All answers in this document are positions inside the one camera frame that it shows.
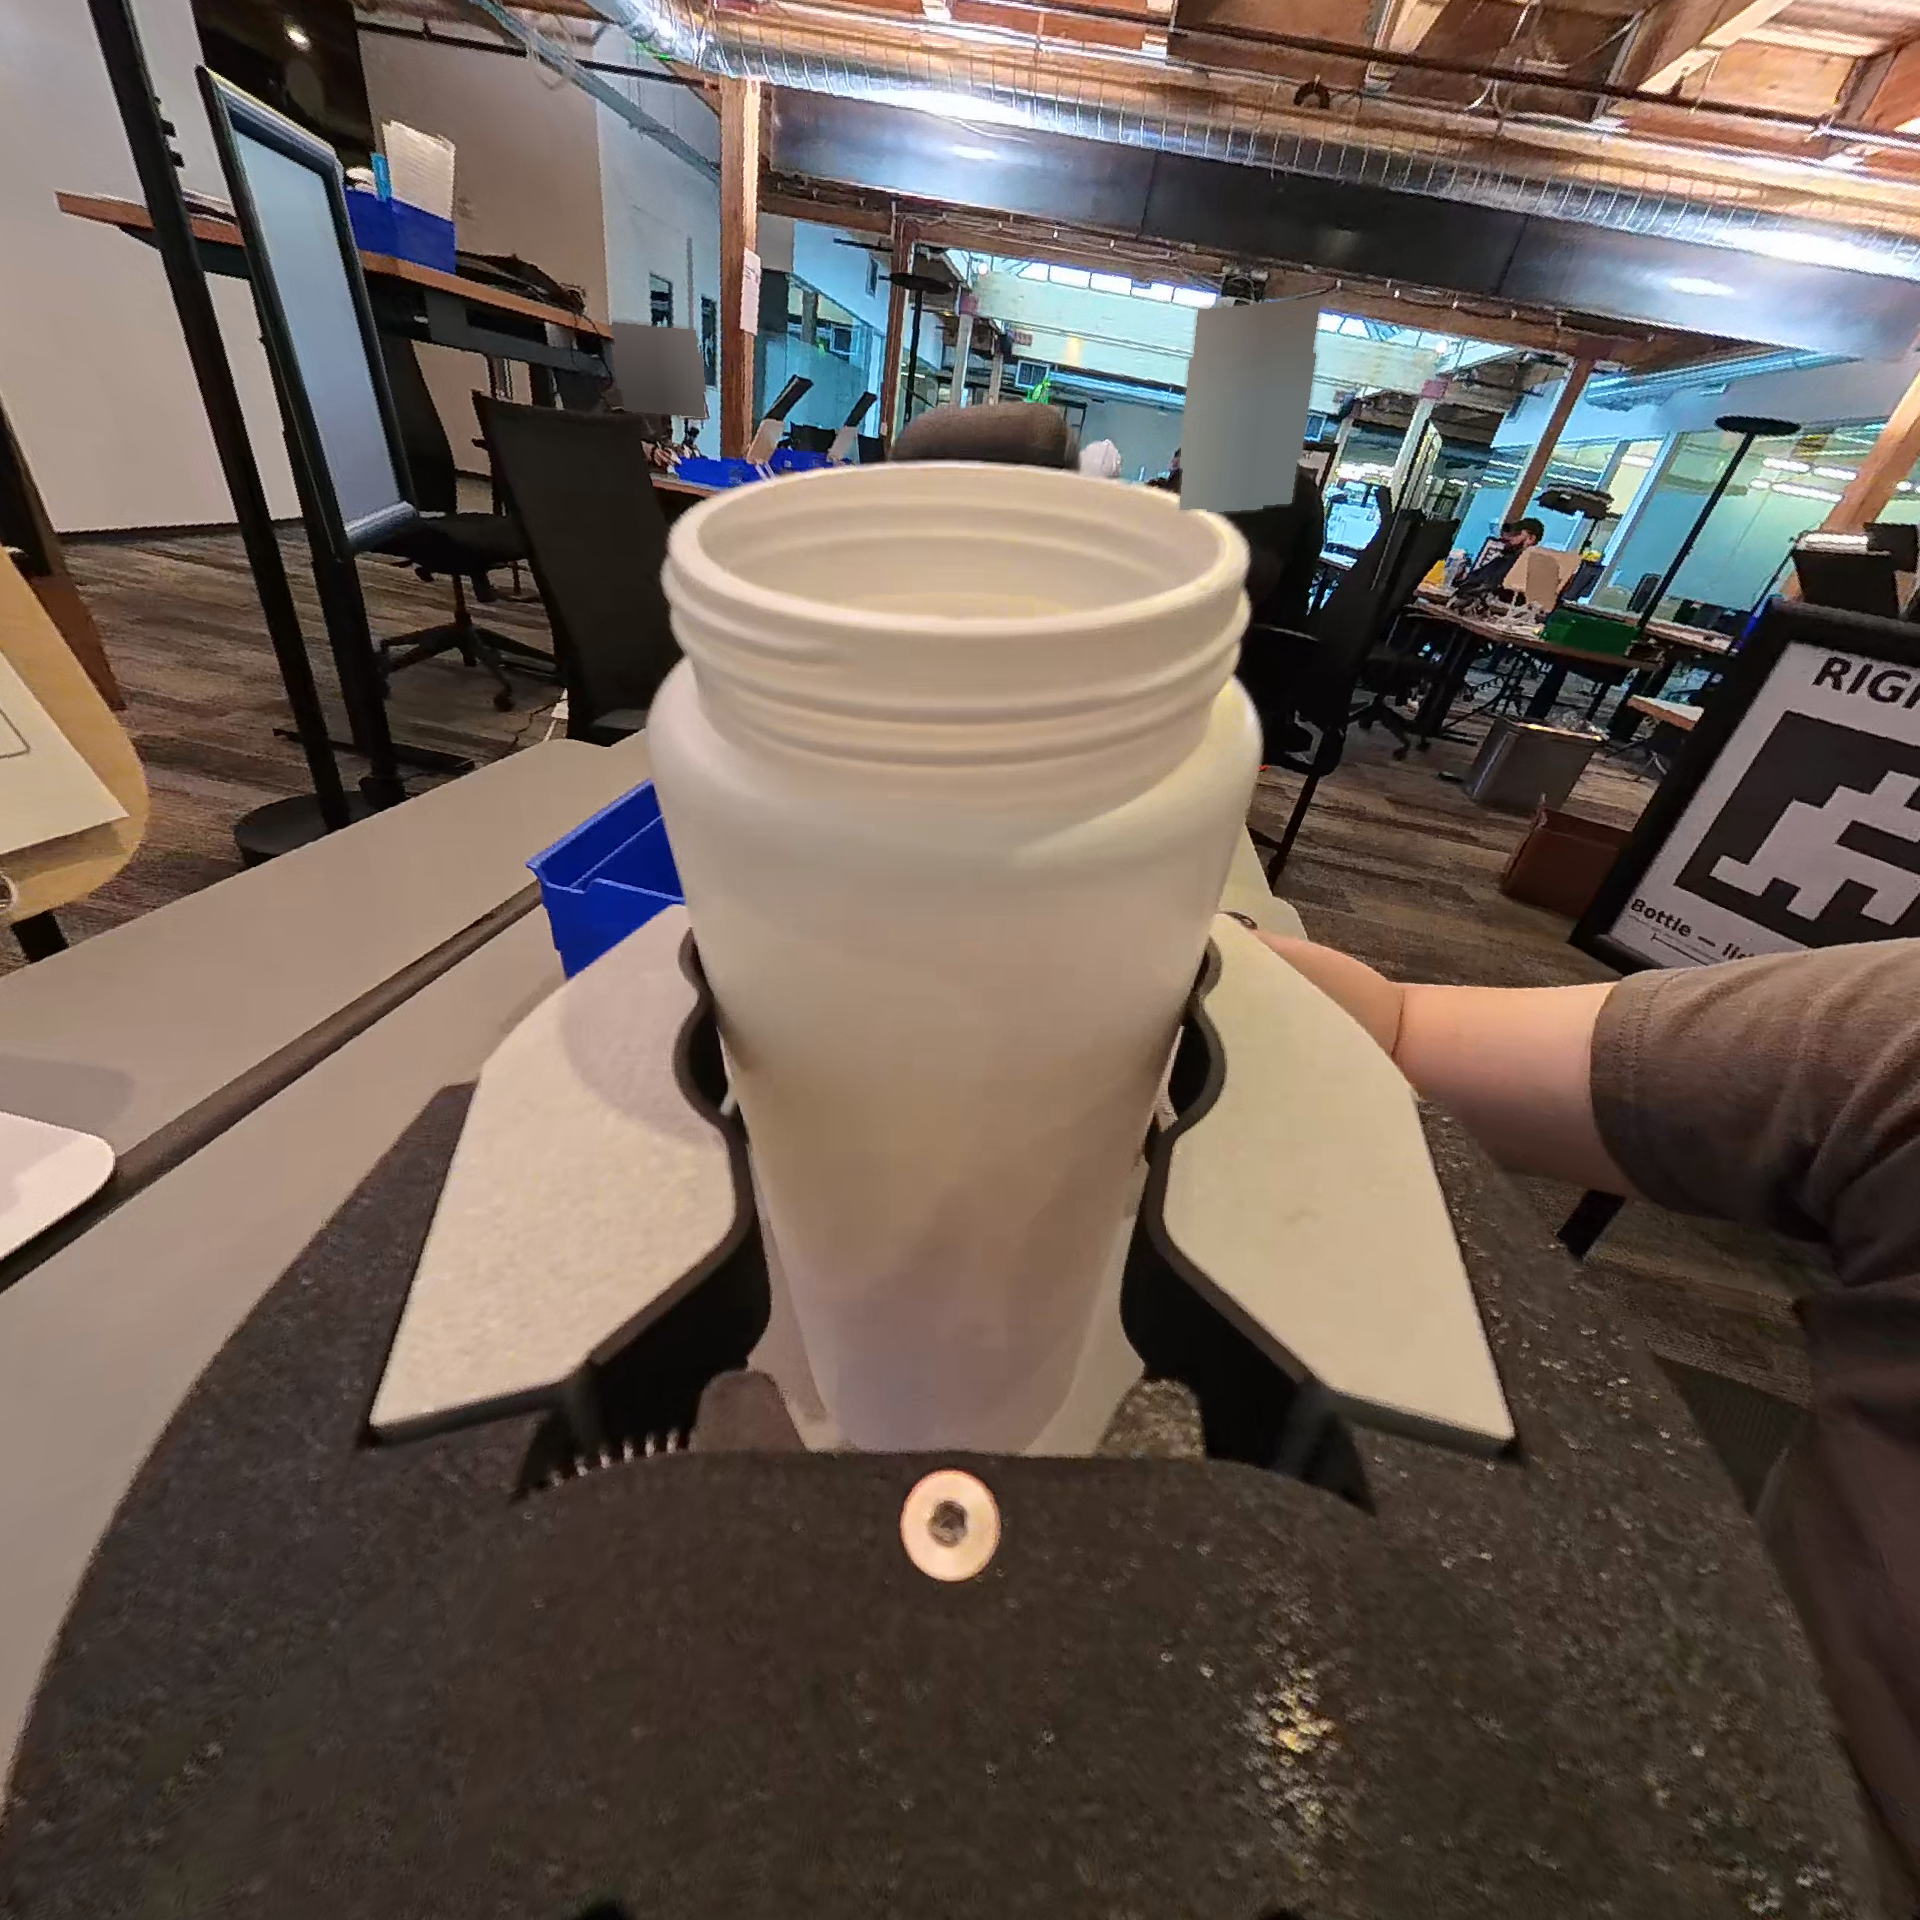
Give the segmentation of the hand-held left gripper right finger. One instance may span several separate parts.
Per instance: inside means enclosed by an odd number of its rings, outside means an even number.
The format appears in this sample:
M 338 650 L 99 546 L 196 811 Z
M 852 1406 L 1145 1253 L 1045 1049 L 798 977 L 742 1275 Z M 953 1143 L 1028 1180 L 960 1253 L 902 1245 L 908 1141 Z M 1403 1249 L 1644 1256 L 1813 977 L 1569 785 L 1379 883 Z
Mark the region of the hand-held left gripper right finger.
M 1228 912 L 1145 1139 L 1118 1321 L 1198 1397 L 1208 1455 L 1332 1455 L 1358 1427 L 1465 1455 L 1515 1437 L 1414 1093 Z

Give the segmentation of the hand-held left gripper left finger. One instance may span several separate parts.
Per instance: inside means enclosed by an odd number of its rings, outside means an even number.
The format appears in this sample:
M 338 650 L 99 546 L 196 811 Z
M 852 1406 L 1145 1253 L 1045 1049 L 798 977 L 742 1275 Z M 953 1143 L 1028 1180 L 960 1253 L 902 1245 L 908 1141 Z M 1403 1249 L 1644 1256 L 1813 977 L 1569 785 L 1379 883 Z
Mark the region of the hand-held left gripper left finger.
M 534 1413 L 564 1448 L 691 1434 L 767 1331 L 744 1124 L 687 911 L 532 1005 L 474 1083 L 368 1406 L 379 1444 Z

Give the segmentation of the blue plastic storage bin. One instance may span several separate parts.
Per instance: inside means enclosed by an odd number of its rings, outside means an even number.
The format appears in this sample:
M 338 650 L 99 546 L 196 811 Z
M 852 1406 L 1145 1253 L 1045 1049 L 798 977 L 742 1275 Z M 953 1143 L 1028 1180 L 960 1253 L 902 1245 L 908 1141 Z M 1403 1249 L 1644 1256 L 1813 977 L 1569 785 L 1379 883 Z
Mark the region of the blue plastic storage bin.
M 603 805 L 527 861 L 564 977 L 685 902 L 653 780 Z

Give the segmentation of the white plastic bottle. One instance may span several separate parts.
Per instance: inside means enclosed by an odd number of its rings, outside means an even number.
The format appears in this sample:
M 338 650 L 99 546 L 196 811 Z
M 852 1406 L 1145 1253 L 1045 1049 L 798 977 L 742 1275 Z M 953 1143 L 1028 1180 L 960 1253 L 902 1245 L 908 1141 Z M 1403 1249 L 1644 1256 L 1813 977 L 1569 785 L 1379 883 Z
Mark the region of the white plastic bottle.
M 1066 1404 L 1260 771 L 1248 546 L 1073 470 L 691 508 L 644 752 L 837 1437 Z

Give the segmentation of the person's right forearm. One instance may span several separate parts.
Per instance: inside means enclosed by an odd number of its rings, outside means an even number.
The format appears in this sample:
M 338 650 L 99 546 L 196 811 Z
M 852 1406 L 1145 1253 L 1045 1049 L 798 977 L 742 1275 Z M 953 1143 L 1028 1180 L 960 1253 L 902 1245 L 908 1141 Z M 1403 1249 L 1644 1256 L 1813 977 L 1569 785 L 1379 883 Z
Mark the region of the person's right forearm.
M 1304 939 L 1260 932 L 1511 1172 L 1634 1197 L 1594 1124 L 1593 1033 L 1611 983 L 1483 990 L 1397 983 Z

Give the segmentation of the person's grey shirt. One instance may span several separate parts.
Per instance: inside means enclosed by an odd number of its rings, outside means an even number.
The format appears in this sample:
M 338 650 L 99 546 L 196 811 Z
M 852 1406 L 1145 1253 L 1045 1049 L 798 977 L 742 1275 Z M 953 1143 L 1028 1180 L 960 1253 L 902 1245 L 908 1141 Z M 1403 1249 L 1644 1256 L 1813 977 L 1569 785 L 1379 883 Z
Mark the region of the person's grey shirt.
M 1867 1799 L 1917 1874 L 1917 945 L 1641 971 L 1593 1028 L 1633 1186 L 1817 1242 L 1810 1413 L 1773 1545 Z

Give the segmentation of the grey storage tub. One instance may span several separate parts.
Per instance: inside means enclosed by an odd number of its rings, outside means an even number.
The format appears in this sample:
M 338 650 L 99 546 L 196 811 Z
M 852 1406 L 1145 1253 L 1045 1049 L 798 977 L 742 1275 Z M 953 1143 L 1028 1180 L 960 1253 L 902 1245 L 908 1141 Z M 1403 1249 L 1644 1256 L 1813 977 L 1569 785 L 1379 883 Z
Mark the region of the grey storage tub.
M 1497 811 L 1563 809 L 1600 742 L 1603 736 L 1593 726 L 1499 716 L 1463 771 L 1459 788 L 1475 805 Z

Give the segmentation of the black mesh office chair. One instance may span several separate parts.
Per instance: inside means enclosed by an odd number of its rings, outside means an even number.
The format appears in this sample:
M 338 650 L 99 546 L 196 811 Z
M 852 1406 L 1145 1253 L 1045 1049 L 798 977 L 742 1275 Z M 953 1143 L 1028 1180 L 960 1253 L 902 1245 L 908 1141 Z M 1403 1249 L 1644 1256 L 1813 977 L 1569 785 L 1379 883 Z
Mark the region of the black mesh office chair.
M 471 402 L 550 618 L 565 736 L 610 747 L 644 732 L 682 647 L 663 589 L 667 520 L 643 419 L 489 395 Z

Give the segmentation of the black framed marker sign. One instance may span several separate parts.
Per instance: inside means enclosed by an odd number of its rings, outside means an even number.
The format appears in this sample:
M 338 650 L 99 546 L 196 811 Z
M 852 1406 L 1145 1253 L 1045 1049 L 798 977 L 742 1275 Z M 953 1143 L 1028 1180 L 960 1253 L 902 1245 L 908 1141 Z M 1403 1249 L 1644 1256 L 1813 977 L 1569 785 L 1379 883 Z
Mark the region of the black framed marker sign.
M 1569 931 L 1617 971 L 1917 936 L 1917 623 L 1775 596 Z

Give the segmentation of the instruction sheet on stand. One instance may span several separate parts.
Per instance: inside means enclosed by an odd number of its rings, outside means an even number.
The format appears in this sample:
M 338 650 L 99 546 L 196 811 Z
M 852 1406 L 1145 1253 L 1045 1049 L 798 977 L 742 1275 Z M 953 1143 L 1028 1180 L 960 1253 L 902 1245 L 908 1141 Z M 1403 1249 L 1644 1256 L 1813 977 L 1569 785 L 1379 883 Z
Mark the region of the instruction sheet on stand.
M 58 916 L 123 871 L 150 823 L 120 718 L 35 589 L 3 554 L 3 936 L 24 963 L 68 949 Z M 116 1149 L 3 1057 L 3 1256 L 95 1200 Z

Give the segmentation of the printed instruction sheet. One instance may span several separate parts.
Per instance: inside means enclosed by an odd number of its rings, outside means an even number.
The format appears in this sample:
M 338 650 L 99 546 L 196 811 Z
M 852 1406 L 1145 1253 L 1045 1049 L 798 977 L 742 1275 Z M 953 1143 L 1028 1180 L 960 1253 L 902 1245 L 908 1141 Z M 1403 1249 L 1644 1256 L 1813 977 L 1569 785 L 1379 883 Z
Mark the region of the printed instruction sheet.
M 3 660 L 3 853 L 126 818 L 30 685 Z

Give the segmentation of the black chair headrest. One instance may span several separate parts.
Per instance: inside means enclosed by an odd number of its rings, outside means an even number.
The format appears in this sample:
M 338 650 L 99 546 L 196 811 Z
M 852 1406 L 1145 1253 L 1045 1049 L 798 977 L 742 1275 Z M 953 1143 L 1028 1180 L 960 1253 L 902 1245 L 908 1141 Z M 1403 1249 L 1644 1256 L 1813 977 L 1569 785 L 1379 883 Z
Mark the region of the black chair headrest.
M 1078 440 L 1052 402 L 946 402 L 904 422 L 887 458 L 1071 470 L 1078 463 Z

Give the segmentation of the small blue storage bin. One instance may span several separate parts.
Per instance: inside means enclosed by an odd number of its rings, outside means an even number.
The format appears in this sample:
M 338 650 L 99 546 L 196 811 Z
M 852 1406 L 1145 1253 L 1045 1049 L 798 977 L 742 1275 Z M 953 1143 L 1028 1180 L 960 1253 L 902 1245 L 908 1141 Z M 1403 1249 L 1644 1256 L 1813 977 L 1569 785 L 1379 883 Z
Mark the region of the small blue storage bin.
M 446 275 L 458 269 L 457 227 L 448 217 L 403 199 L 382 199 L 372 188 L 347 186 L 347 214 L 354 247 Z

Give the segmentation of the wooden support post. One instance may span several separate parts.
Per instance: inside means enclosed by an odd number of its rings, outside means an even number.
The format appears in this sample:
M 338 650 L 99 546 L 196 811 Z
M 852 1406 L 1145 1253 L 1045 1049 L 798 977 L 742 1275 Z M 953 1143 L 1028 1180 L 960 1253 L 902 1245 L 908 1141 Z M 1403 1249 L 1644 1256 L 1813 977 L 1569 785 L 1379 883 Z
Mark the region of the wooden support post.
M 761 83 L 719 83 L 719 400 L 722 454 L 742 458 L 756 434 Z

